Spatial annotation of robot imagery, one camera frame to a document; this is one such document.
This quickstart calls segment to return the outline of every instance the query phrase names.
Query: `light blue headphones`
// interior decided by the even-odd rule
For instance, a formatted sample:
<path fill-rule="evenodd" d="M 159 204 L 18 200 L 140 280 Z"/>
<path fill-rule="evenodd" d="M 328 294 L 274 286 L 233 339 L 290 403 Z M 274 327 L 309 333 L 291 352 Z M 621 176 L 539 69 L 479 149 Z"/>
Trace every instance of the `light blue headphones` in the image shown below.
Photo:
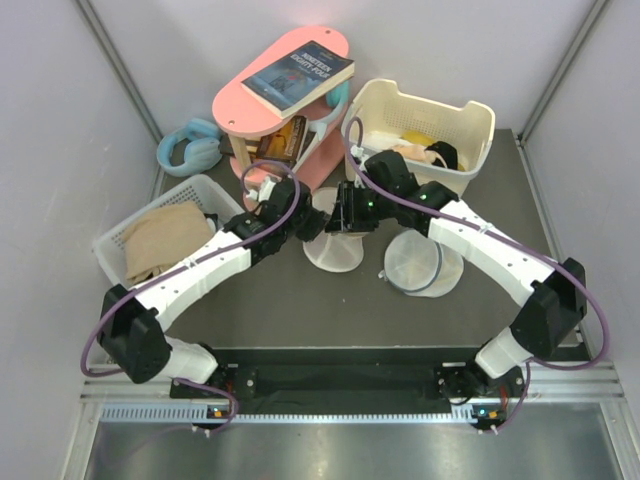
<path fill-rule="evenodd" d="M 326 117 L 309 123 L 309 130 L 316 132 L 319 141 L 324 139 L 327 134 L 329 124 L 340 116 L 342 109 L 347 104 L 347 101 L 349 100 L 349 82 L 343 82 L 328 92 L 325 96 L 325 100 L 327 105 L 333 108 L 333 111 Z"/>
<path fill-rule="evenodd" d="M 216 125 L 193 118 L 186 127 L 179 128 L 162 139 L 156 150 L 156 159 L 162 169 L 174 177 L 188 177 L 202 173 L 222 158 L 218 150 L 220 136 L 220 129 Z M 171 165 L 174 147 L 185 139 L 189 139 L 191 143 L 184 151 L 184 163 Z"/>

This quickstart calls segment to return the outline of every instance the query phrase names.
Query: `cable tie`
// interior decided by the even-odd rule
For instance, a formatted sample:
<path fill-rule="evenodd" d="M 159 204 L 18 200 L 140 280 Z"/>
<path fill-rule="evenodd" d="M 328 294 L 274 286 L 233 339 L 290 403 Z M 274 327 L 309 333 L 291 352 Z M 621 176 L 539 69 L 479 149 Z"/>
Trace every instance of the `cable tie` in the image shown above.
<path fill-rule="evenodd" d="M 191 258 L 191 257 L 187 257 L 184 260 L 182 260 L 182 265 L 184 265 L 185 267 L 187 267 L 188 269 L 191 268 L 196 268 L 198 266 L 198 262 L 195 261 L 195 259 Z"/>
<path fill-rule="evenodd" d="M 485 223 L 483 226 L 481 226 L 478 229 L 478 233 L 480 235 L 484 235 L 485 233 L 487 233 L 487 230 L 491 230 L 493 228 L 493 223 Z"/>
<path fill-rule="evenodd" d="M 364 153 L 363 147 L 359 147 L 357 145 L 351 145 L 351 155 L 353 155 L 355 158 L 360 158 L 363 153 Z"/>

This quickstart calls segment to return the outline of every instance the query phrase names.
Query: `white cable tray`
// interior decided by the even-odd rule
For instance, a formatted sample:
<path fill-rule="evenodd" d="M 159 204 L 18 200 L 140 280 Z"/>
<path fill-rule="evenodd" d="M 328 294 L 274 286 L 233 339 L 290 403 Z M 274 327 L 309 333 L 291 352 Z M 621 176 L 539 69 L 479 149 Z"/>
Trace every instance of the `white cable tray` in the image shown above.
<path fill-rule="evenodd" d="M 201 404 L 107 404 L 101 422 L 106 423 L 222 423 L 225 420 L 208 418 L 210 409 Z M 234 423 L 303 423 L 303 424 L 423 424 L 476 423 L 473 406 L 452 406 L 451 413 L 394 414 L 394 415 L 238 415 Z"/>

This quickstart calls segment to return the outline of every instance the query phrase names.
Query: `white plastic basket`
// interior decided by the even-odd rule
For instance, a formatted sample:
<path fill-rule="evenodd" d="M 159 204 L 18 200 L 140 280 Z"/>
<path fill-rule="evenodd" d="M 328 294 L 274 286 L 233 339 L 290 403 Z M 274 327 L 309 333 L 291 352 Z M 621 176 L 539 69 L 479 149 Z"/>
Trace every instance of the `white plastic basket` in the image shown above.
<path fill-rule="evenodd" d="M 447 170 L 413 160 L 406 160 L 420 184 L 436 180 L 459 195 L 475 178 L 493 141 L 495 114 L 486 105 L 469 102 L 456 108 L 425 98 L 407 95 L 398 90 L 393 80 L 375 79 L 367 82 L 349 106 L 342 123 L 342 134 L 349 119 L 357 115 L 364 125 L 363 146 L 367 151 L 381 151 L 396 143 L 408 130 L 415 130 L 435 140 L 453 145 L 458 151 L 458 162 L 465 171 Z M 355 143 L 357 127 L 349 140 Z M 355 172 L 346 162 L 346 174 L 353 180 Z"/>
<path fill-rule="evenodd" d="M 121 283 L 127 288 L 131 286 L 126 279 L 127 263 L 124 242 L 122 241 L 122 234 L 127 227 L 149 210 L 188 200 L 196 202 L 203 213 L 218 214 L 221 223 L 225 223 L 234 215 L 243 212 L 240 205 L 220 185 L 206 175 L 194 175 L 188 178 L 96 240 L 93 251 L 112 284 Z"/>

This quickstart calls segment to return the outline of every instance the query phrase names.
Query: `white wall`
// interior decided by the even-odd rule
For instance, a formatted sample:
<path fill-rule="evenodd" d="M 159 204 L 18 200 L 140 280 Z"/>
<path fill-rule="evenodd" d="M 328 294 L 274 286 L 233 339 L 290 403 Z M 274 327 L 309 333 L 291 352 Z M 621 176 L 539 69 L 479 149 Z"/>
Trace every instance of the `white wall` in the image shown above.
<path fill-rule="evenodd" d="M 371 78 L 520 131 L 590 0 L 93 0 L 160 128 L 211 117 L 216 92 L 284 32 L 324 24 Z"/>
<path fill-rule="evenodd" d="M 585 264 L 609 316 L 610 357 L 638 424 L 639 24 L 639 2 L 612 2 L 527 147 L 561 248 Z"/>
<path fill-rule="evenodd" d="M 154 144 L 72 2 L 2 2 L 0 64 L 0 476 L 53 479 L 108 287 L 91 244 L 148 199 Z"/>

